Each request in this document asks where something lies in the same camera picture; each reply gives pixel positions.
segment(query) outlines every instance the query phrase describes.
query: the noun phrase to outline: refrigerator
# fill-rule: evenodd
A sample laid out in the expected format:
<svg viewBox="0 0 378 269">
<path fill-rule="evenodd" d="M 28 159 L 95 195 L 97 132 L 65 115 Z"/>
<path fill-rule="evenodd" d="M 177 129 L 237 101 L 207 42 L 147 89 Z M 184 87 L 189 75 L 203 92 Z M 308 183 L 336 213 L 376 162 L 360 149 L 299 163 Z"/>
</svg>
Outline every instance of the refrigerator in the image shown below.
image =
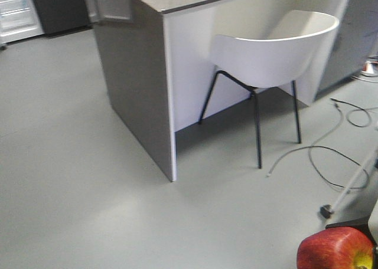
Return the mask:
<svg viewBox="0 0 378 269">
<path fill-rule="evenodd" d="M 32 0 L 0 0 L 0 46 L 43 34 Z"/>
</svg>

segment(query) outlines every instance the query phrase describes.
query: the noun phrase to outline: metal stand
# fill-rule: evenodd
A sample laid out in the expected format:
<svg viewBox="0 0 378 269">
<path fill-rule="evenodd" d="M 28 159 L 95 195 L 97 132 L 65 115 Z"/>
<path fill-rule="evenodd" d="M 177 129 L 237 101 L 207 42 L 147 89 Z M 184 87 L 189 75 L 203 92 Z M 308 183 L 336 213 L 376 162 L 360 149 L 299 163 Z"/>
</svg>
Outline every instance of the metal stand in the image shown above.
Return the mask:
<svg viewBox="0 0 378 269">
<path fill-rule="evenodd" d="M 354 185 L 356 180 L 359 178 L 359 176 L 361 175 L 364 168 L 369 166 L 372 163 L 372 161 L 377 158 L 377 152 L 378 152 L 378 148 L 374 148 L 374 150 L 369 153 L 369 155 L 366 157 L 365 161 L 356 170 L 356 172 L 351 177 L 348 184 L 345 186 L 343 191 L 339 194 L 339 196 L 337 197 L 336 201 L 332 204 L 332 206 L 330 204 L 327 204 L 327 205 L 323 205 L 322 207 L 320 207 L 320 214 L 324 218 L 326 218 L 326 219 L 330 218 L 331 215 L 336 211 L 339 204 L 345 198 L 345 196 L 349 193 L 351 187 Z"/>
<path fill-rule="evenodd" d="M 250 96 L 255 99 L 256 147 L 257 147 L 257 150 L 258 150 L 258 165 L 259 165 L 259 169 L 262 169 L 260 113 L 259 113 L 258 95 L 255 92 L 255 90 L 257 89 L 257 87 L 246 85 L 245 83 L 243 83 L 240 80 L 236 79 L 235 77 L 233 77 L 231 74 L 227 73 L 224 70 L 218 70 L 218 71 L 216 71 L 215 74 L 214 74 L 214 77 L 213 77 L 213 79 L 211 81 L 211 85 L 210 85 L 210 88 L 208 90 L 208 93 L 207 93 L 207 96 L 206 96 L 206 100 L 205 100 L 205 103 L 203 105 L 203 108 L 202 108 L 202 111 L 201 111 L 201 114 L 200 114 L 200 118 L 198 120 L 198 124 L 202 124 L 203 117 L 205 115 L 207 105 L 208 105 L 208 103 L 210 101 L 210 97 L 211 97 L 211 94 L 213 93 L 214 86 L 215 86 L 215 83 L 217 81 L 217 78 L 218 78 L 219 74 L 222 74 L 222 75 L 226 76 L 227 78 L 229 78 L 232 81 L 234 81 L 236 84 L 242 86 L 244 89 L 246 89 L 247 91 L 249 91 L 250 92 Z M 293 93 L 294 113 L 295 113 L 296 132 L 297 132 L 297 136 L 298 136 L 298 143 L 302 143 L 301 127 L 299 125 L 298 99 L 296 97 L 296 84 L 295 84 L 295 80 L 293 80 L 291 82 L 291 87 L 292 87 L 292 93 Z"/>
</svg>

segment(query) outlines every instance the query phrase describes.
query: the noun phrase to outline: cabinet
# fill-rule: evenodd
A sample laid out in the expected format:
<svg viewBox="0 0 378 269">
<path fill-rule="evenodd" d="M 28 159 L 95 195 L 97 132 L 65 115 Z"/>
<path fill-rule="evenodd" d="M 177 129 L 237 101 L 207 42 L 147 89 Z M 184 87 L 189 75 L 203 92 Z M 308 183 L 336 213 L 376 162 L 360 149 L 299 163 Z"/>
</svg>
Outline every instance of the cabinet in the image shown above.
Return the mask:
<svg viewBox="0 0 378 269">
<path fill-rule="evenodd" d="M 33 0 L 46 34 L 90 24 L 85 0 Z"/>
<path fill-rule="evenodd" d="M 320 92 L 361 71 L 378 34 L 377 13 L 378 0 L 349 0 Z"/>
</svg>

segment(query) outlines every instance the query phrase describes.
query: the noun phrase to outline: cable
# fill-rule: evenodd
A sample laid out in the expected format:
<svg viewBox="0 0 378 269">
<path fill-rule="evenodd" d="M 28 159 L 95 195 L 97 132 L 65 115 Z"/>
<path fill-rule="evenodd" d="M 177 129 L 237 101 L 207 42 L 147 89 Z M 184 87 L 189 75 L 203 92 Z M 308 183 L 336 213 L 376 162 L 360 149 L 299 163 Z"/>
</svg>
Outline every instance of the cable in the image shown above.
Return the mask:
<svg viewBox="0 0 378 269">
<path fill-rule="evenodd" d="M 365 113 L 365 115 L 367 116 L 367 121 L 368 121 L 368 122 L 367 122 L 367 124 L 359 125 L 359 124 L 353 123 L 353 122 L 350 120 L 350 115 L 351 115 L 352 113 L 354 113 L 356 110 L 349 111 L 349 112 L 347 113 L 347 121 L 348 121 L 351 125 L 353 125 L 353 126 L 357 126 L 357 127 L 368 127 L 369 125 L 371 125 L 373 119 L 372 119 L 371 115 L 369 114 L 369 112 L 368 112 L 366 109 L 361 108 L 361 107 L 359 107 L 359 106 L 356 106 L 355 104 L 351 104 L 351 103 L 349 103 L 349 102 L 345 102 L 345 101 L 337 100 L 337 99 L 334 99 L 334 98 L 331 98 L 331 101 L 333 101 L 333 102 L 335 102 L 335 103 L 338 102 L 338 103 L 347 104 L 347 105 L 349 105 L 349 106 L 352 106 L 352 107 L 357 108 L 357 111 L 363 111 L 363 112 Z"/>
<path fill-rule="evenodd" d="M 361 108 L 359 106 L 356 106 L 354 104 L 351 104 L 349 102 L 345 102 L 345 101 L 341 101 L 341 100 L 337 100 L 337 99 L 331 99 L 333 102 L 334 102 L 334 107 L 337 109 L 337 111 L 339 112 L 339 116 L 340 116 L 340 119 L 338 121 L 338 123 L 331 129 L 329 130 L 328 132 L 326 132 L 324 135 L 322 135 L 319 139 L 315 140 L 310 146 L 306 146 L 306 147 L 300 147 L 300 148 L 297 148 L 297 149 L 294 149 L 294 150 L 290 150 L 288 152 L 286 152 L 285 154 L 283 154 L 282 156 L 280 156 L 276 162 L 273 164 L 273 166 L 271 167 L 271 169 L 269 170 L 268 172 L 268 177 L 273 173 L 274 169 L 276 168 L 276 166 L 278 165 L 278 163 L 284 158 L 286 157 L 287 155 L 293 153 L 293 152 L 296 152 L 296 151 L 299 151 L 299 150 L 304 150 L 304 149 L 308 149 L 308 158 L 309 158 L 309 161 L 311 162 L 311 165 L 312 167 L 315 169 L 315 171 L 319 174 L 319 176 L 324 180 L 326 181 L 326 183 L 332 185 L 332 186 L 337 186 L 339 188 L 345 188 L 345 186 L 343 185 L 339 185 L 337 183 L 334 183 L 330 180 L 328 180 L 320 171 L 319 169 L 316 167 L 315 163 L 314 163 L 314 160 L 312 158 L 312 154 L 311 154 L 311 151 L 313 150 L 313 148 L 323 148 L 323 149 L 327 149 L 327 150 L 331 150 L 337 154 L 339 154 L 340 156 L 350 160 L 351 162 L 353 162 L 354 164 L 356 164 L 357 166 L 361 166 L 361 164 L 359 164 L 358 162 L 356 162 L 355 160 L 353 160 L 352 158 L 346 156 L 345 154 L 333 149 L 333 148 L 330 148 L 330 147 L 326 147 L 326 146 L 321 146 L 321 145 L 317 145 L 317 143 L 321 140 L 323 140 L 324 138 L 326 138 L 328 135 L 330 135 L 332 132 L 334 132 L 335 130 L 337 130 L 342 122 L 344 121 L 344 114 L 343 112 L 340 110 L 340 107 L 337 103 L 343 103 L 343 104 L 348 104 L 350 106 L 353 106 L 355 108 L 357 108 L 357 110 L 352 110 L 352 111 L 349 111 L 347 113 L 347 121 L 352 124 L 353 126 L 357 126 L 357 127 L 367 127 L 369 125 L 371 125 L 372 123 L 372 117 L 371 115 L 369 114 L 368 110 L 374 110 L 374 109 L 378 109 L 378 107 L 374 107 L 374 108 L 369 108 L 369 109 L 364 109 L 364 108 Z M 368 123 L 367 124 L 364 124 L 364 125 L 360 125 L 360 124 L 355 124 L 353 123 L 349 117 L 352 113 L 356 112 L 356 111 L 363 111 L 367 117 L 368 117 Z M 368 186 L 369 182 L 370 182 L 370 176 L 369 174 L 367 173 L 367 171 L 365 169 L 363 169 L 365 175 L 366 175 L 366 181 L 365 183 L 362 185 L 362 186 L 358 186 L 358 187 L 352 187 L 350 189 L 364 189 Z"/>
</svg>

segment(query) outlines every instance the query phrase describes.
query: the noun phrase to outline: kitchen island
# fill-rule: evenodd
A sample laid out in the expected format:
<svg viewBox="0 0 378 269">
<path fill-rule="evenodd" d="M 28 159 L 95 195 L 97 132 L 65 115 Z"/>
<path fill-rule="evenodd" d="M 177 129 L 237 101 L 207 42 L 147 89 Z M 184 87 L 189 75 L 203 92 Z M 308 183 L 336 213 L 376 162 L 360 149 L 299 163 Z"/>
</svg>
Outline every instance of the kitchen island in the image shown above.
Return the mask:
<svg viewBox="0 0 378 269">
<path fill-rule="evenodd" d="M 268 1 L 271 11 L 263 4 L 257 11 L 259 0 L 98 0 L 94 32 L 110 103 L 170 181 L 177 179 L 175 132 L 197 121 L 213 73 L 212 36 L 263 36 L 292 8 L 290 0 Z M 118 13 L 106 12 L 111 7 Z M 207 115 L 248 96 L 219 86 Z"/>
</svg>

